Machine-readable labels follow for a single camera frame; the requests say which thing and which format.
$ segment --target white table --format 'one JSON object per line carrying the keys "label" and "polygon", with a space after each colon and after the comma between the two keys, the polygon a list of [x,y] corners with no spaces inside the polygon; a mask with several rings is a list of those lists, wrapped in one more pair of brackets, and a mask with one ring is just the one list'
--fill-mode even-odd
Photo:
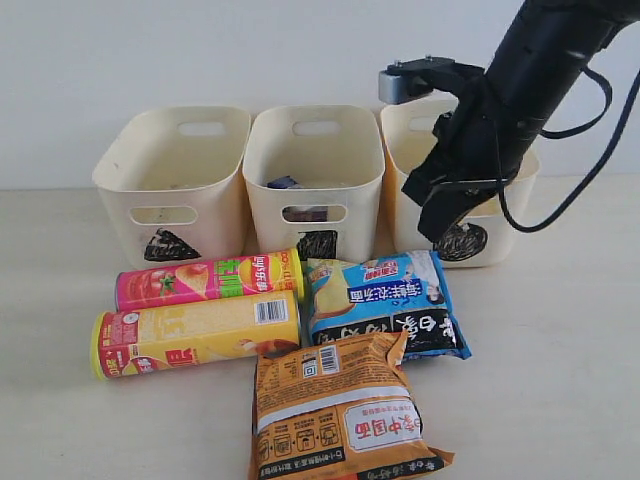
{"label": "white table", "polygon": [[[541,179],[528,220],[576,182]],[[457,453],[433,478],[640,478],[638,192],[599,179],[506,262],[449,271],[474,356],[407,366],[427,441]],[[244,479],[253,359],[92,376],[128,269],[96,192],[2,192],[0,229],[0,478]]]}

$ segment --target white plastic basket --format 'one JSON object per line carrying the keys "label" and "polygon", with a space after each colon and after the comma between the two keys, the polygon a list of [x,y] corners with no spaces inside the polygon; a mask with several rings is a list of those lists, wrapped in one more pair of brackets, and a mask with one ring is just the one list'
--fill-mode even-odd
{"label": "white plastic basket", "polygon": [[[434,246],[418,232],[420,206],[401,190],[411,170],[425,160],[436,144],[431,130],[438,116],[456,105],[453,99],[425,99],[382,110],[387,161],[384,202],[396,250],[433,248],[447,268],[483,267],[504,260],[518,235],[504,219],[497,198],[471,211]],[[509,209],[518,220],[525,212],[539,168],[535,153],[529,150],[520,173],[506,189]]]}
{"label": "white plastic basket", "polygon": [[[263,251],[298,247],[301,258],[363,262],[373,252],[384,175],[375,116],[354,106],[278,107],[256,118],[243,165]],[[306,187],[276,190],[291,176]],[[288,207],[328,208],[326,222],[290,222]]]}
{"label": "white plastic basket", "polygon": [[153,110],[124,128],[93,182],[134,268],[242,252],[250,129],[248,112],[217,106]]}

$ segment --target white wall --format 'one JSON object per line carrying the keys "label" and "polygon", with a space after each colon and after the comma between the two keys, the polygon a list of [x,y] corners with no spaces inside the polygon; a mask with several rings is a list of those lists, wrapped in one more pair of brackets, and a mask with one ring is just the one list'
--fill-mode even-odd
{"label": "white wall", "polygon": [[[377,72],[425,53],[486,65],[519,0],[3,0],[0,188],[91,185],[102,153],[137,113],[163,105],[379,106]],[[604,148],[635,71],[631,27],[593,63],[616,88],[607,121],[540,147],[544,173],[579,173]],[[601,108],[580,82],[552,119]],[[640,172],[640,113],[608,171]]]}

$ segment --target barcode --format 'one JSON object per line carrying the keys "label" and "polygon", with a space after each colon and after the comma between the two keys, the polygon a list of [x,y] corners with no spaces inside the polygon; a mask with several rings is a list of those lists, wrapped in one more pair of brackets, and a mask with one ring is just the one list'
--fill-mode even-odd
{"label": "barcode", "polygon": [[289,320],[286,300],[256,303],[256,324],[280,323]]}
{"label": "barcode", "polygon": [[320,349],[320,363],[322,364],[322,373],[324,374],[338,373],[340,371],[335,345]]}

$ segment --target cylindrical container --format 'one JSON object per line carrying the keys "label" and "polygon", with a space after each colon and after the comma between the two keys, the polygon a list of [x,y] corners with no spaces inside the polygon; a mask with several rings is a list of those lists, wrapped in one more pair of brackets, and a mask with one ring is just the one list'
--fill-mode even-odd
{"label": "cylindrical container", "polygon": [[[411,171],[424,162],[437,143],[432,134],[438,116],[456,108],[454,99],[425,99],[382,109],[380,120],[386,146],[384,203],[395,249],[399,252],[433,249],[445,268],[485,267],[503,261],[518,232],[504,219],[497,198],[473,209],[460,224],[432,244],[420,232],[421,207],[402,193]],[[505,189],[513,216],[522,221],[540,163],[533,150]]]}
{"label": "cylindrical container", "polygon": [[116,309],[137,310],[280,290],[293,290],[299,301],[304,298],[304,278],[295,248],[121,273],[116,280]]}
{"label": "cylindrical container", "polygon": [[[302,261],[371,257],[385,167],[370,110],[309,105],[263,112],[242,168],[261,251],[295,246]],[[268,188],[286,176],[304,188]],[[288,216],[309,209],[326,212],[326,221]]]}
{"label": "cylindrical container", "polygon": [[103,313],[91,339],[99,378],[269,355],[300,345],[293,292]]}
{"label": "cylindrical container", "polygon": [[242,253],[250,129],[249,112],[223,106],[163,108],[129,122],[93,182],[133,268]]}

